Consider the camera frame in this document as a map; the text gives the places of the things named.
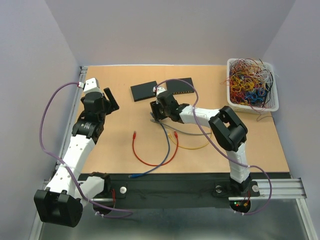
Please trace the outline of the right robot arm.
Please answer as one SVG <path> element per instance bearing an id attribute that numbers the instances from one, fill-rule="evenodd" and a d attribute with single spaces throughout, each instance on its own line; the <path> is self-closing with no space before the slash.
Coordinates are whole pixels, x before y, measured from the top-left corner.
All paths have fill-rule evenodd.
<path id="1" fill-rule="evenodd" d="M 229 107 L 205 109 L 187 103 L 179 104 L 174 95 L 163 87 L 154 87 L 156 100 L 150 103 L 155 120 L 171 119 L 181 124 L 195 124 L 210 128 L 218 145 L 226 151 L 230 167 L 230 189 L 242 195 L 252 181 L 246 156 L 248 129 Z"/>

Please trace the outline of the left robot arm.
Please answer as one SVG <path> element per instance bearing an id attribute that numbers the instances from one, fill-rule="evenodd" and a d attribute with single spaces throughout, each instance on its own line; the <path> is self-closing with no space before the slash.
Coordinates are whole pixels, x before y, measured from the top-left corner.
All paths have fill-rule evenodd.
<path id="1" fill-rule="evenodd" d="M 120 107 L 111 90 L 88 92 L 81 98 L 84 110 L 73 125 L 69 146 L 60 166 L 44 190 L 37 190 L 34 203 L 40 220 L 44 223 L 75 227 L 84 207 L 95 195 L 106 197 L 111 184 L 106 177 L 91 175 L 79 184 L 78 178 L 104 130 L 107 115 Z"/>

